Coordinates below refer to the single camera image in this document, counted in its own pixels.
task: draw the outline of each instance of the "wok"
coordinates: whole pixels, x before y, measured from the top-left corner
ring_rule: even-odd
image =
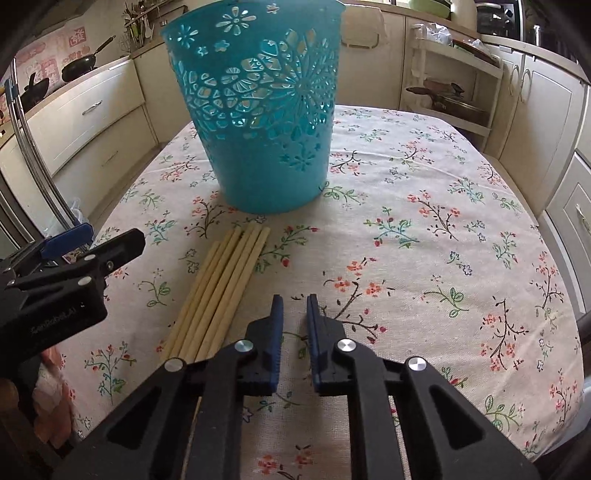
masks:
[[[466,103],[460,96],[464,90],[452,83],[455,93],[442,95],[425,87],[409,87],[407,90],[416,95],[429,95],[433,101],[433,109],[451,116],[467,120],[478,125],[486,126],[488,114],[474,105]]]
[[[36,104],[41,102],[49,88],[49,78],[45,77],[43,80],[33,83],[35,81],[35,72],[29,78],[29,85],[25,86],[25,91],[21,95],[22,109],[27,113]]]
[[[103,43],[99,48],[96,49],[96,52],[91,53],[90,55],[85,55],[79,59],[71,61],[68,65],[62,68],[61,70],[61,79],[64,82],[71,82],[72,80],[76,80],[78,77],[82,77],[84,74],[90,72],[96,64],[96,54],[99,53],[103,48],[105,48],[109,43],[111,43],[115,39],[113,35],[110,39],[108,39],[105,43]]]

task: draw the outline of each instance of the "cabinet drawer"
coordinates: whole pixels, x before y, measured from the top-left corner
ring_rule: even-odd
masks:
[[[138,108],[98,135],[54,176],[62,195],[89,216],[127,172],[156,145]]]
[[[591,170],[574,154],[548,206],[577,275],[583,301],[591,307]]]
[[[134,62],[129,60],[72,87],[28,123],[53,175],[92,138],[143,103]]]

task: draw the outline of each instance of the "kitchen counter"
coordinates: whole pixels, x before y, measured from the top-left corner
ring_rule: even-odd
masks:
[[[349,5],[365,5],[366,7],[377,7],[382,12],[403,15],[405,17],[418,18],[419,20],[424,20],[425,22],[438,23],[439,25],[443,25],[444,27],[447,27],[451,30],[455,30],[457,32],[460,32],[468,37],[480,38],[479,33],[475,32],[473,30],[470,30],[469,28],[462,27],[461,25],[458,25],[457,23],[451,22],[451,21],[446,20],[441,17],[437,17],[435,15],[426,14],[423,12],[417,12],[416,10],[412,10],[410,8],[399,7],[397,5],[390,5],[390,4],[380,4],[377,2],[368,2],[365,0],[347,0],[347,1],[343,1],[343,3],[345,5],[349,4]]]
[[[504,47],[513,48],[513,50],[522,51],[539,57],[549,63],[560,67],[563,70],[575,75],[582,81],[590,83],[589,79],[585,75],[585,72],[581,68],[581,65],[575,63],[562,55],[558,55],[553,51],[546,50],[545,48],[537,47],[531,43],[525,43],[519,40],[513,40],[512,38],[497,37],[495,35],[480,35],[480,39],[485,43],[493,43],[495,45],[502,45]]]
[[[92,70],[92,72],[89,72],[86,75],[83,75],[82,77],[77,78],[76,80],[72,80],[70,83],[66,83],[63,87],[57,89],[51,95],[46,96],[41,102],[36,104],[31,110],[29,110],[25,114],[25,117],[27,118],[27,120],[29,120],[32,116],[34,116],[36,113],[38,113],[43,107],[47,106],[50,102],[52,102],[53,100],[58,98],[60,95],[63,95],[64,93],[68,92],[68,90],[74,88],[76,85],[79,85],[82,82],[84,82],[85,80],[90,79],[94,75],[97,75],[100,72],[104,72],[105,70],[109,70],[109,69],[111,69],[111,68],[113,68],[113,67],[115,67],[127,60],[129,60],[129,56],[125,56],[125,57],[122,57],[118,60],[112,61],[110,63],[106,63],[106,64],[98,67],[97,69]],[[14,135],[14,129],[12,127],[12,122],[10,120],[7,122],[4,122],[2,125],[0,125],[0,132],[3,130],[5,132],[4,132],[3,136],[0,138],[0,148]]]
[[[382,12],[386,12],[386,13],[390,13],[390,14],[402,15],[404,17],[418,18],[419,20],[424,20],[425,22],[436,22],[436,23],[443,25],[451,30],[455,30],[459,33],[462,33],[463,35],[466,35],[470,38],[480,38],[479,33],[475,32],[473,30],[470,30],[468,28],[462,27],[461,25],[457,25],[454,22],[450,22],[449,20],[445,20],[444,18],[436,17],[435,15],[426,14],[423,12],[417,12],[416,10],[411,10],[406,7],[398,7],[396,5],[390,5],[390,4],[380,4],[378,2],[370,2],[370,1],[365,1],[365,0],[348,0],[344,3],[345,3],[345,5],[365,5],[367,7],[375,7],[375,8],[379,8]],[[139,57],[140,55],[143,55],[147,51],[151,50],[152,48],[162,45],[162,43],[164,43],[164,40],[161,37],[155,38],[151,42],[149,42],[148,44],[144,45],[143,47],[138,48],[137,50],[133,51],[131,53],[131,58],[135,59],[135,58]]]

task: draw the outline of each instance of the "chopstick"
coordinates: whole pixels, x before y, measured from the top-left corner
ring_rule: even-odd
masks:
[[[228,309],[228,305],[230,303],[230,299],[232,297],[232,294],[236,290],[236,285],[238,284],[238,281],[239,281],[241,274],[245,268],[248,258],[252,254],[252,249],[255,246],[256,239],[259,237],[260,232],[261,232],[261,226],[258,224],[254,228],[251,229],[251,233],[248,236],[248,239],[246,240],[244,250],[242,250],[240,258],[238,259],[238,261],[236,263],[236,267],[234,268],[234,270],[232,272],[232,276],[231,276],[230,280],[228,281],[228,284],[226,286],[226,290],[224,290],[224,292],[223,292],[223,296],[220,299],[220,302],[219,302],[219,305],[216,309],[216,312],[212,318],[209,328],[207,329],[207,333],[205,334],[205,337],[203,338],[203,341],[201,342],[199,350],[197,351],[197,355],[195,357],[196,362],[199,362],[201,360],[205,360],[207,358],[207,353],[209,352],[209,349],[212,346],[212,342],[213,342],[215,335],[217,333],[217,329],[220,325],[220,322],[221,322],[224,314],[226,313],[226,311]]]
[[[164,345],[164,349],[160,354],[160,359],[163,362],[170,358],[170,354],[173,351],[174,344],[179,336],[179,333],[183,330],[183,333],[181,335],[182,338],[184,338],[185,335],[187,335],[187,329],[189,328],[188,324],[185,324],[187,312],[189,311],[191,302],[195,298],[197,290],[199,289],[199,285],[202,283],[206,271],[209,268],[209,265],[211,264],[213,257],[215,256],[219,246],[219,241],[215,241],[213,243],[213,245],[209,249],[209,252],[207,253],[207,256],[205,257],[205,260],[203,261],[203,264],[201,265],[201,268],[199,268],[199,272],[195,276],[195,280],[193,281],[193,285],[191,285],[189,295],[187,295],[187,298],[185,299],[185,302],[183,304],[183,308],[181,308],[181,311],[178,313],[177,321],[174,322],[173,328],[171,329],[168,339],[166,340],[166,344]]]
[[[224,236],[222,243],[217,248],[210,264],[207,266],[207,269],[205,270],[205,272],[203,274],[202,281],[199,283],[199,287],[197,288],[197,291],[195,292],[194,297],[191,299],[191,303],[189,304],[189,308],[187,310],[186,316],[183,320],[182,325],[180,326],[178,336],[176,337],[176,339],[172,345],[172,349],[168,355],[168,358],[172,358],[172,357],[179,355],[179,353],[181,351],[181,347],[183,346],[183,342],[187,336],[187,332],[189,331],[189,327],[191,325],[191,320],[193,318],[193,314],[195,313],[195,310],[197,309],[197,306],[199,305],[199,301],[201,300],[201,297],[203,296],[203,292],[205,291],[205,289],[207,287],[209,279],[211,278],[213,271],[216,269],[217,264],[219,263],[220,258],[222,257],[222,254],[223,254],[224,250],[226,249],[231,237],[232,237],[232,232],[228,231],[226,233],[226,235]]]
[[[246,227],[246,232],[242,235],[238,246],[234,250],[232,254],[232,258],[228,261],[226,268],[223,271],[222,276],[219,279],[219,282],[216,285],[216,289],[213,292],[209,302],[207,303],[207,307],[203,312],[203,316],[199,319],[199,326],[195,331],[195,334],[191,338],[191,344],[187,351],[186,357],[183,357],[187,363],[192,363],[201,347],[203,342],[203,338],[206,336],[206,332],[210,326],[212,321],[212,317],[215,315],[218,305],[220,303],[220,299],[222,298],[222,294],[226,290],[226,286],[234,272],[236,265],[242,255],[245,245],[248,243],[249,237],[252,235],[253,231],[256,230],[256,234],[258,235],[258,231],[260,231],[261,226],[258,225],[256,222],[251,222]]]
[[[242,229],[239,226],[237,226],[234,229],[234,231],[232,232],[232,236],[230,237],[230,240],[229,240],[226,248],[224,249],[223,253],[221,254],[219,262],[216,265],[216,268],[213,271],[211,278],[209,278],[209,280],[207,282],[207,287],[205,288],[205,291],[203,292],[203,297],[199,301],[199,306],[197,307],[197,310],[195,311],[194,315],[192,316],[192,318],[190,320],[191,324],[190,324],[189,329],[187,331],[187,336],[184,338],[183,346],[181,347],[180,352],[177,355],[178,357],[184,359],[188,364],[193,362],[193,360],[190,359],[189,356],[187,355],[189,352],[189,349],[191,348],[191,344],[193,343],[193,336],[195,335],[195,332],[196,332],[196,330],[199,326],[199,323],[201,321],[201,317],[203,316],[203,313],[205,312],[206,307],[209,304],[212,294],[215,291],[215,288],[217,286],[217,282],[219,281],[220,276],[222,275],[222,273],[224,272],[224,269],[226,268],[226,264],[228,263],[228,259],[232,255],[232,252],[234,251],[236,244],[238,243],[238,239],[239,239],[241,233],[242,233]]]
[[[207,352],[205,358],[212,357],[222,347],[224,338],[228,334],[230,324],[232,323],[232,319],[234,318],[234,314],[238,309],[238,304],[242,299],[244,290],[246,290],[246,285],[250,280],[256,261],[258,260],[262,248],[264,247],[265,242],[267,241],[267,237],[269,237],[269,233],[271,233],[271,229],[265,227],[256,239],[255,246],[252,249],[250,256],[248,257],[248,260],[246,262],[246,265],[244,266],[242,273],[240,274],[240,278],[238,280],[238,283],[236,284],[236,288],[234,289],[232,296],[230,297],[228,307],[226,308],[222,320],[220,321],[220,324],[217,327],[216,334],[213,337],[211,347],[209,348],[209,351]]]

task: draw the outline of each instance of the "table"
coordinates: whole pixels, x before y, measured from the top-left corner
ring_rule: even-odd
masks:
[[[127,191],[96,242],[137,227],[144,254],[108,278],[108,318],[60,346],[81,437],[158,367],[210,244],[252,220],[272,231],[228,341],[275,293],[285,331],[278,392],[245,400],[243,479],[350,475],[346,400],[311,387],[310,293],[380,356],[427,358],[531,459],[576,413],[583,367],[564,284],[498,173],[439,119],[339,106],[328,180],[299,210],[225,204],[193,124]]]

